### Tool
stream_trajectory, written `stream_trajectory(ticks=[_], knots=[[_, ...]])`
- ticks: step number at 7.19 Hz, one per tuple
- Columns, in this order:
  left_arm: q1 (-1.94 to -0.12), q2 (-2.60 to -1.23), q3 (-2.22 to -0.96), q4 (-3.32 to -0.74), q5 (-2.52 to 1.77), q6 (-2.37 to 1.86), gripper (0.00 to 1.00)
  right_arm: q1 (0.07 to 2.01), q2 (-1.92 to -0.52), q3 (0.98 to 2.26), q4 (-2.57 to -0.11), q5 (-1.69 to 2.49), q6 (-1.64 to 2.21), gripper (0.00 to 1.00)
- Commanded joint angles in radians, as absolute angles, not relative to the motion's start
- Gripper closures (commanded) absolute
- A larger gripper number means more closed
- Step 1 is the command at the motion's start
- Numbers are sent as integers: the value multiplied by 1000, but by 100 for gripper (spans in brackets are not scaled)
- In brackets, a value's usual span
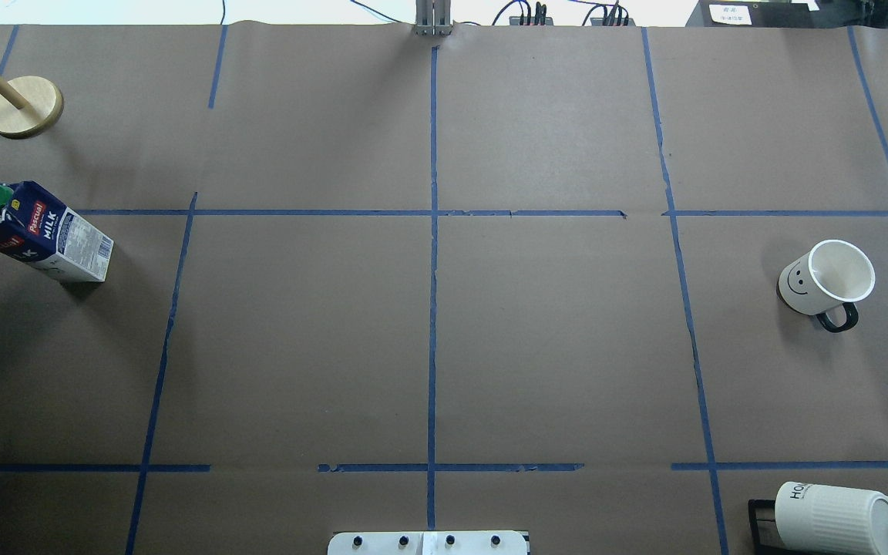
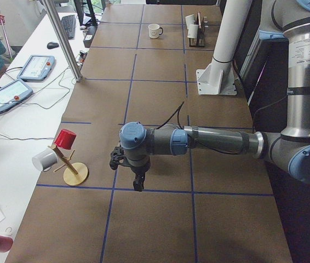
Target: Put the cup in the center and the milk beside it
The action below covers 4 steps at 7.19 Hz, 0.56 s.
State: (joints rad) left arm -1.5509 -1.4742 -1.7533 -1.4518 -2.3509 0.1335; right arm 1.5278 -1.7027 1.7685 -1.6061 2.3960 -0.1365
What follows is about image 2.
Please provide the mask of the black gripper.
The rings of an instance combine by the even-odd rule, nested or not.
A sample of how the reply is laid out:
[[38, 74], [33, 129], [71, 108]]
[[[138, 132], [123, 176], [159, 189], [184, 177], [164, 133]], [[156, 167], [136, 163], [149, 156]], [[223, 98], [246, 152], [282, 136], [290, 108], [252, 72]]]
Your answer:
[[[116, 170], [118, 166], [121, 165], [123, 167], [130, 168], [133, 173], [146, 173], [151, 167], [149, 156], [139, 162], [131, 161], [130, 159], [127, 159], [124, 148], [122, 148], [121, 146], [116, 146], [111, 152], [110, 156], [111, 159], [109, 165], [112, 170]], [[134, 179], [133, 187], [135, 191], [144, 190], [144, 180], [144, 175]]]

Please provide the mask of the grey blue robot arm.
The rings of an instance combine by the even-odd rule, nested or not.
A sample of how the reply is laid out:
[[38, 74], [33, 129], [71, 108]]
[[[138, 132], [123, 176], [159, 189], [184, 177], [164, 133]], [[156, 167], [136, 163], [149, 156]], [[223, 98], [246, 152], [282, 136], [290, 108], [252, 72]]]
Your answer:
[[175, 124], [145, 128], [129, 122], [119, 132], [110, 167], [129, 167], [135, 173], [134, 189], [142, 191], [152, 155], [178, 156], [190, 148], [208, 148], [231, 155], [251, 153], [310, 184], [310, 1], [263, 1], [260, 38], [289, 41], [288, 115], [280, 133]]

